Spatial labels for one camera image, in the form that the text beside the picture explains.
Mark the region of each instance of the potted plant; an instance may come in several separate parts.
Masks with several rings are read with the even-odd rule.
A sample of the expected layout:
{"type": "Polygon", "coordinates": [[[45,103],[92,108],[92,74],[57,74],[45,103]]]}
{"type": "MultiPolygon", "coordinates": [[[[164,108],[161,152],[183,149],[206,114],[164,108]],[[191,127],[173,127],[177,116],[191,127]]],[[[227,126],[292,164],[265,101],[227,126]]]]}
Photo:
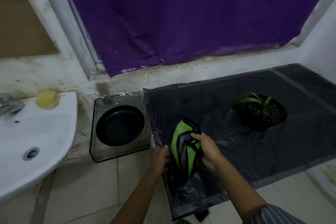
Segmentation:
{"type": "Polygon", "coordinates": [[[287,111],[278,101],[253,92],[244,94],[241,100],[233,103],[227,113],[225,124],[234,111],[242,123],[254,131],[266,130],[287,119],[287,111]]]}

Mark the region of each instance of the hand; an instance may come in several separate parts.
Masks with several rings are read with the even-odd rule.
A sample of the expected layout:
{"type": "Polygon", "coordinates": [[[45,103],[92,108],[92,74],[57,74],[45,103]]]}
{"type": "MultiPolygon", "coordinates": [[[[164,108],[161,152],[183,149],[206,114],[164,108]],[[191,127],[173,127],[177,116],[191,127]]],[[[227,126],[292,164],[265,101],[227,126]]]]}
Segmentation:
{"type": "Polygon", "coordinates": [[[166,145],[163,148],[157,149],[154,152],[152,163],[148,171],[152,173],[156,178],[159,178],[160,175],[162,175],[165,164],[168,162],[168,155],[168,146],[166,145]]]}
{"type": "Polygon", "coordinates": [[[201,143],[201,147],[204,153],[204,159],[203,163],[209,168],[209,169],[214,169],[216,167],[216,164],[223,158],[223,155],[219,151],[217,145],[215,144],[212,139],[207,136],[206,134],[202,133],[200,134],[195,134],[191,133],[190,134],[193,138],[197,139],[201,143]]]}

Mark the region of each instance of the person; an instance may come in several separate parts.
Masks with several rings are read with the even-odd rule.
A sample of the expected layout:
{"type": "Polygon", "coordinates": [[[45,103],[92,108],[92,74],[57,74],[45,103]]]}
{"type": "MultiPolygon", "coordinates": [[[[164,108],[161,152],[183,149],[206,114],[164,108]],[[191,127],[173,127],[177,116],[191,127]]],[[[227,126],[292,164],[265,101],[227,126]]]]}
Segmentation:
{"type": "MultiPolygon", "coordinates": [[[[214,141],[206,134],[191,133],[200,141],[203,163],[215,171],[243,223],[248,224],[304,224],[275,205],[267,202],[250,186],[235,167],[221,154],[214,141]]],[[[155,186],[161,177],[168,155],[165,146],[155,151],[152,164],[111,224],[142,224],[155,186]]]]}

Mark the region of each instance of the sink basin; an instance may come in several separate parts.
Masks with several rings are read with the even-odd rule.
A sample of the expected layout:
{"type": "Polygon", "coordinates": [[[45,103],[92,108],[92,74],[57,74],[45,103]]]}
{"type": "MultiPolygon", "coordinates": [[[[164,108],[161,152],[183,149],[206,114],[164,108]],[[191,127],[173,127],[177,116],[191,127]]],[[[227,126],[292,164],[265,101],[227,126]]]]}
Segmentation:
{"type": "Polygon", "coordinates": [[[61,93],[59,105],[42,110],[35,98],[0,119],[0,201],[37,183],[61,163],[70,150],[77,123],[76,92],[61,93]]]}

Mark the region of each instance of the black pan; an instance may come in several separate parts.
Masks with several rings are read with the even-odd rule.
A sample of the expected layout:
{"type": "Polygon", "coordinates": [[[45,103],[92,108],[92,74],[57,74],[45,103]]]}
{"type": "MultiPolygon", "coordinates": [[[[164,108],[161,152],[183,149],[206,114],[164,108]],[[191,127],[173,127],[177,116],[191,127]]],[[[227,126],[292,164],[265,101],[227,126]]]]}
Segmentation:
{"type": "Polygon", "coordinates": [[[103,144],[121,146],[137,138],[144,125],[145,117],[138,108],[121,105],[108,110],[100,117],[96,134],[103,144]]]}

